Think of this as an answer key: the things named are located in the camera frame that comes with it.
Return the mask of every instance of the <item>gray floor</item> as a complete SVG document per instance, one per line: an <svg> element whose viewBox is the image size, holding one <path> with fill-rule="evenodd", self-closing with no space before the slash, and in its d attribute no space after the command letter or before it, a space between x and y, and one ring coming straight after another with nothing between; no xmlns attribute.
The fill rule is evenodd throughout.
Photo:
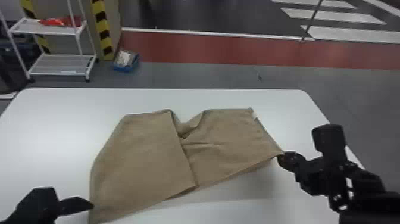
<svg viewBox="0 0 400 224"><path fill-rule="evenodd" d="M332 123L344 126L349 146L387 188L400 191L399 71L218 64L142 63L133 74L101 62L83 78L37 78L31 87L302 89ZM0 113L8 101L0 101Z"/></svg>

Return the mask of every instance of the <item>folded garment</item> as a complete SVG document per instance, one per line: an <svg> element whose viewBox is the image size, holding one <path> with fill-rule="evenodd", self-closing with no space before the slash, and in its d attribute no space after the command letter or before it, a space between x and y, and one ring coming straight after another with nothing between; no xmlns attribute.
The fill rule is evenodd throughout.
<svg viewBox="0 0 400 224"><path fill-rule="evenodd" d="M206 110L177 125L198 187L252 170L282 153L249 109Z"/></svg>
<svg viewBox="0 0 400 224"><path fill-rule="evenodd" d="M194 186L171 111L126 115L93 164L89 223L118 219Z"/></svg>
<svg viewBox="0 0 400 224"><path fill-rule="evenodd" d="M126 115L90 176L91 224L262 166L281 154L253 110L207 110L186 123L172 111Z"/></svg>

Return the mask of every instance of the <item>yellow and black striped pillar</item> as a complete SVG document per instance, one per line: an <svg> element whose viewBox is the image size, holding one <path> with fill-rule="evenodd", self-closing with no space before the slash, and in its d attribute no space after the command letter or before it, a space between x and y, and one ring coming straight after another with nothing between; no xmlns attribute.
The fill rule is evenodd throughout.
<svg viewBox="0 0 400 224"><path fill-rule="evenodd" d="M110 25L105 13L104 0L92 0L92 13L95 17L96 31L100 38L104 59L112 60L114 58L114 49L110 36Z"/></svg>
<svg viewBox="0 0 400 224"><path fill-rule="evenodd" d="M34 9L33 9L33 5L32 5L31 0L21 0L21 6L22 6L22 9L23 9L24 12L25 12L25 15L26 15L28 18L36 19L35 11L34 11ZM45 39L44 35L39 35L39 34L38 34L38 35L36 35L36 37L37 37L37 41L38 41L39 44L42 46L43 51L44 51L46 54L50 54L49 43L48 43L47 40Z"/></svg>

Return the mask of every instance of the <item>white wire shelf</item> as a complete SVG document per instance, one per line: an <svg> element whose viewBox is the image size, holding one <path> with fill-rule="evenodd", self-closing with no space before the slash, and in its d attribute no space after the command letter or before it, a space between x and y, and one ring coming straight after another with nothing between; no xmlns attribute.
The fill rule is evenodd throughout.
<svg viewBox="0 0 400 224"><path fill-rule="evenodd" d="M42 34L42 35L63 35L63 36L75 36L80 35L85 29L88 23L82 22L80 27L76 28L76 33L73 27L58 27L58 26L45 26L39 23L39 20L33 20L30 18L22 18L18 23L10 28L11 33L31 33L31 34Z"/></svg>
<svg viewBox="0 0 400 224"><path fill-rule="evenodd" d="M85 76L90 73L95 60L95 55L42 54L28 73L41 76Z"/></svg>

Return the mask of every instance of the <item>blue tray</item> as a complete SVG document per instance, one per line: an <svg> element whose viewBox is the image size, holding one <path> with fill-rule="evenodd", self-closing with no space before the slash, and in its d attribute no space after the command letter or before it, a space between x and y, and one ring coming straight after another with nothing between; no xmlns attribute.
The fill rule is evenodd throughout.
<svg viewBox="0 0 400 224"><path fill-rule="evenodd" d="M118 66L116 64L113 64L114 67L114 71L121 71L121 72L125 72L125 73L130 73L131 71L133 71L133 69L135 69L138 65L139 65L139 61L140 61L140 55L138 54L135 59L133 60L132 64L130 66Z"/></svg>

